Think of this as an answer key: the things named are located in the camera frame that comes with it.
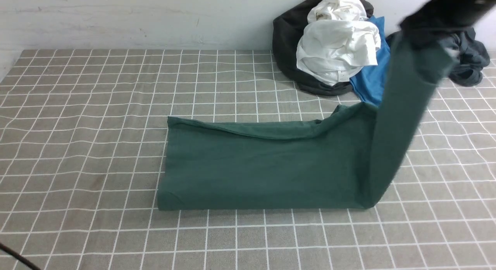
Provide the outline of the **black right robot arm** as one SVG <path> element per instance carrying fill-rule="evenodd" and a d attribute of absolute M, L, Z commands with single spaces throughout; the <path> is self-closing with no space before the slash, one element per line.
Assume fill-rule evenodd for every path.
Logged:
<path fill-rule="evenodd" d="M 471 28 L 496 0 L 429 0 L 399 24 L 404 37 L 424 46 Z"/>

